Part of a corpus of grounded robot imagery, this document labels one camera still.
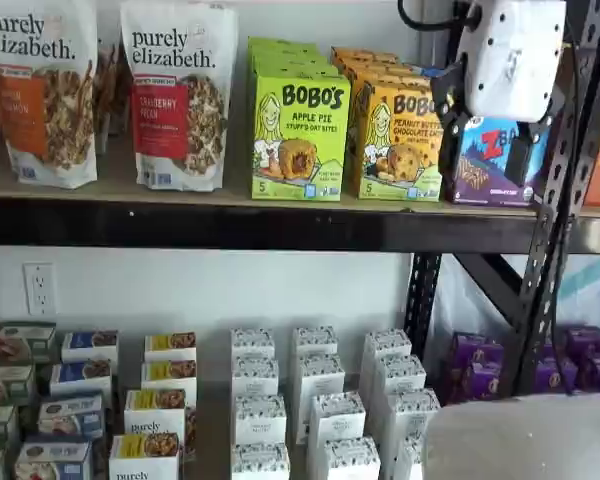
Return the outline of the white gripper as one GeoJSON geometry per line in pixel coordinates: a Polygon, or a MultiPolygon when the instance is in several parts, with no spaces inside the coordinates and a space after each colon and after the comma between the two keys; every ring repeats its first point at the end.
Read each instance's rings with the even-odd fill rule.
{"type": "Polygon", "coordinates": [[[458,60],[431,79],[435,112],[443,128],[442,150],[458,146],[472,116],[518,121],[508,155],[508,179],[525,180],[532,153],[553,124],[546,111],[565,18],[564,1],[471,3],[458,60]]]}

